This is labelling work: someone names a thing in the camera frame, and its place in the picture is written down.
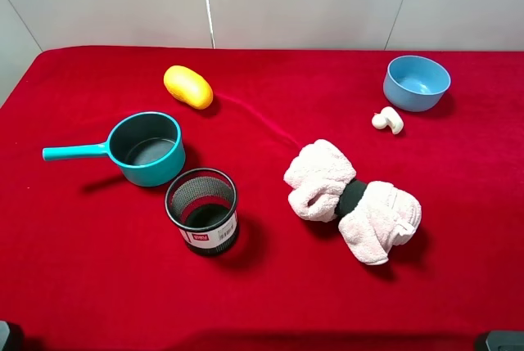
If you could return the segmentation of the white toy mushroom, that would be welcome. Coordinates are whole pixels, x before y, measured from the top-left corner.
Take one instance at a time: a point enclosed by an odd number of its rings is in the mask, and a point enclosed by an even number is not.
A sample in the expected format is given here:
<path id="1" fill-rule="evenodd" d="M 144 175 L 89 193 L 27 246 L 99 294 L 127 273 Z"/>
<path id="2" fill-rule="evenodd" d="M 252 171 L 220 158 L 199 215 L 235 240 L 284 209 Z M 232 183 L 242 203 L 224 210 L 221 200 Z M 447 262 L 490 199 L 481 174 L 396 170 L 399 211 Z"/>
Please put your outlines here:
<path id="1" fill-rule="evenodd" d="M 375 129 L 383 130 L 389 128 L 394 135 L 402 132 L 404 121 L 398 112 L 390 107 L 384 107 L 380 113 L 375 113 L 372 117 L 372 126 Z"/>

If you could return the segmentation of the black mesh pen holder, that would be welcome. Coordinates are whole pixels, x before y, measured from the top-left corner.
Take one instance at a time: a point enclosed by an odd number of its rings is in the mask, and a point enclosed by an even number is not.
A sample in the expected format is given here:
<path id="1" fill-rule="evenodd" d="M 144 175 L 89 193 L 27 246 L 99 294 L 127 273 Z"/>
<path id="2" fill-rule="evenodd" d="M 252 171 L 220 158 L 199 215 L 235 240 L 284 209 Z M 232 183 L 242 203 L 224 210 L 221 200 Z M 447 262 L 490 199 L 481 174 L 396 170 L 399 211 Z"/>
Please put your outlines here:
<path id="1" fill-rule="evenodd" d="M 188 249 L 216 256 L 237 240 L 237 188 L 224 172 L 197 168 L 173 180 L 165 194 L 165 211 Z"/>

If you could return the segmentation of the yellow mango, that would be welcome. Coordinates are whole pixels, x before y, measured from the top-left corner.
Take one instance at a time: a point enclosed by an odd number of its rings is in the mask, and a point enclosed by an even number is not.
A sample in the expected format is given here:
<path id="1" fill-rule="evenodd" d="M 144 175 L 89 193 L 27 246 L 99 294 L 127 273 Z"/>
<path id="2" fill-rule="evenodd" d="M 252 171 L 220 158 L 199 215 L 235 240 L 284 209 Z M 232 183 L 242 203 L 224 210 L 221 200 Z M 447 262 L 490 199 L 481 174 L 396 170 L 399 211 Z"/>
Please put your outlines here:
<path id="1" fill-rule="evenodd" d="M 196 110 L 204 110 L 214 99 L 208 82 L 195 71 L 181 65 L 169 67 L 164 74 L 167 91 L 178 101 Z"/>

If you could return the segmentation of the red table cloth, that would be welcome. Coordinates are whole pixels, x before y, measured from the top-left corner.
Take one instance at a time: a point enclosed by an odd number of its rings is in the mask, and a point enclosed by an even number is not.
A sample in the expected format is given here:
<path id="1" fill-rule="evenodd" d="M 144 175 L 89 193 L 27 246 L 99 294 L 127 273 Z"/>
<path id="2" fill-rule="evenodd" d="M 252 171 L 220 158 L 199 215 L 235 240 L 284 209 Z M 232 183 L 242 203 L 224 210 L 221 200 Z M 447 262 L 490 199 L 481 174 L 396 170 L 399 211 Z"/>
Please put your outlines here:
<path id="1" fill-rule="evenodd" d="M 439 104 L 377 131 L 394 52 L 69 47 L 41 53 L 1 109 L 1 317 L 40 350 L 469 349 L 523 327 L 523 55 L 433 52 Z M 166 89 L 181 65 L 214 93 Z M 46 162 L 47 146 L 103 142 L 123 118 L 179 122 L 188 168 L 237 185 L 240 235 L 191 252 L 165 187 L 108 159 Z M 324 138 L 358 178 L 413 194 L 413 239 L 369 267 L 335 223 L 297 218 L 282 177 Z"/>

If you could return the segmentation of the pink towel with black band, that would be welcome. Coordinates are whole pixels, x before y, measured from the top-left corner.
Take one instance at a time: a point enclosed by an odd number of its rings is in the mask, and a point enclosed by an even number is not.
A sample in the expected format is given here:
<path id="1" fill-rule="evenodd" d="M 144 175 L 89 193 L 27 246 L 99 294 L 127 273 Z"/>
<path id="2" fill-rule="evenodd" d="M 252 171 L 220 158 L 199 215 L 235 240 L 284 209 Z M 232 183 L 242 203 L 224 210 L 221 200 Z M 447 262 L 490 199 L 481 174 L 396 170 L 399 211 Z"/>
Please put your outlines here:
<path id="1" fill-rule="evenodd" d="M 338 221 L 351 253 L 366 265 L 388 261 L 391 248 L 407 243 L 422 220 L 422 206 L 390 182 L 361 182 L 351 162 L 327 140 L 304 146 L 284 173 L 288 202 L 306 221 Z"/>

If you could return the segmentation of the white vertical pole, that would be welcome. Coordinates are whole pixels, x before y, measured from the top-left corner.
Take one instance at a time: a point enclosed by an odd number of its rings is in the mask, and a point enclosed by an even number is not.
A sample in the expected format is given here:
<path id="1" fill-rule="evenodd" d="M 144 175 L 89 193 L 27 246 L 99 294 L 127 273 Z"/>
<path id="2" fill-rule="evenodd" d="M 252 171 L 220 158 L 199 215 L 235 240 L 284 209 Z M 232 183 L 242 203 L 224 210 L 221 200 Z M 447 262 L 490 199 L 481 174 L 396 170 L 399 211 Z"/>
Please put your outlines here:
<path id="1" fill-rule="evenodd" d="M 214 26 L 213 26 L 212 13 L 211 13 L 211 7 L 210 7 L 210 0 L 205 0 L 205 3 L 206 3 L 206 16 L 207 16 L 209 32 L 210 32 L 211 48 L 215 49 L 215 34 L 214 34 Z"/>

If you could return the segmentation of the light blue bowl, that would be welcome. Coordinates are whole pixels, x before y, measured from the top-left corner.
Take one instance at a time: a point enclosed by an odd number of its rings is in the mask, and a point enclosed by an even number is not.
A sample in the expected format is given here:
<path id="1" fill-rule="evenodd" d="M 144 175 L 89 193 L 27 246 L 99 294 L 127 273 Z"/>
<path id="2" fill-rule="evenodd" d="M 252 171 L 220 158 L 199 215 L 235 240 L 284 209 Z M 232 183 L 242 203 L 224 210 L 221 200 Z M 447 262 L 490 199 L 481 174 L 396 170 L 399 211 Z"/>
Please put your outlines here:
<path id="1" fill-rule="evenodd" d="M 441 64 L 423 56 L 398 56 L 386 68 L 383 92 L 401 110 L 423 112 L 433 108 L 451 85 Z"/>

